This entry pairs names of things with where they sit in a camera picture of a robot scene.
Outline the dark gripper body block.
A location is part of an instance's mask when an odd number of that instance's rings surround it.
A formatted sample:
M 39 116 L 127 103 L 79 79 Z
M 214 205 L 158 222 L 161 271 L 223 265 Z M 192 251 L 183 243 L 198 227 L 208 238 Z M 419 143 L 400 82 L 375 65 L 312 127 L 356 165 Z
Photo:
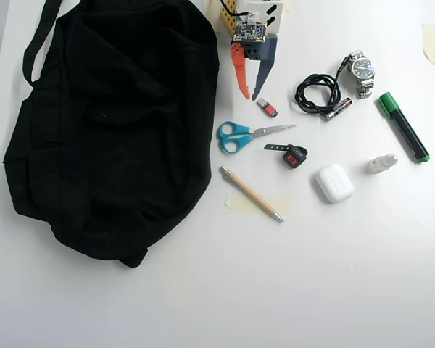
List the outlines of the dark gripper body block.
M 265 58 L 265 43 L 243 42 L 244 55 L 247 59 L 262 61 Z

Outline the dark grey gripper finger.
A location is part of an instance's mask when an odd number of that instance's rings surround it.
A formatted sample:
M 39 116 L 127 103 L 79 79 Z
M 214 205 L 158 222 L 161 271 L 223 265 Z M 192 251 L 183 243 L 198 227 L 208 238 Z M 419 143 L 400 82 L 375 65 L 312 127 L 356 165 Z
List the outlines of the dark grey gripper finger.
M 252 100 L 255 101 L 259 92 L 261 91 L 269 72 L 271 71 L 276 55 L 276 47 L 278 43 L 277 35 L 269 35 L 266 37 L 264 43 L 257 43 L 254 48 L 256 52 L 254 57 L 260 62 L 258 68 L 258 74 L 256 77 L 256 83 L 254 87 L 254 93 Z

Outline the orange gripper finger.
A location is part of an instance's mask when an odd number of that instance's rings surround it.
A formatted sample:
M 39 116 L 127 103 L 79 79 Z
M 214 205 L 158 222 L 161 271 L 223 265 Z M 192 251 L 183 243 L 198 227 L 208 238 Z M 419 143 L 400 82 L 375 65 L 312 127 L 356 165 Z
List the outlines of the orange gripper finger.
M 230 47 L 230 56 L 236 71 L 239 90 L 242 92 L 242 94 L 246 99 L 249 99 L 250 94 L 247 86 L 246 69 L 245 69 L 246 57 L 245 57 L 244 46 L 240 43 L 232 43 Z

